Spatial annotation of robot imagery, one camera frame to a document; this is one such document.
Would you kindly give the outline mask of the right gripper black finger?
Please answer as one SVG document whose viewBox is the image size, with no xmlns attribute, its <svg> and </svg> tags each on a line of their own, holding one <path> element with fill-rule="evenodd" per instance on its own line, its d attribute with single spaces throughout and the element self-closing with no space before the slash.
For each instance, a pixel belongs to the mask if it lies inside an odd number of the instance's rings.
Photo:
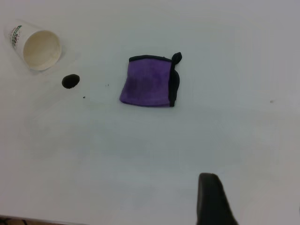
<svg viewBox="0 0 300 225">
<path fill-rule="evenodd" d="M 198 180 L 196 215 L 198 225 L 236 225 L 221 180 L 216 174 L 201 173 Z"/>
</svg>

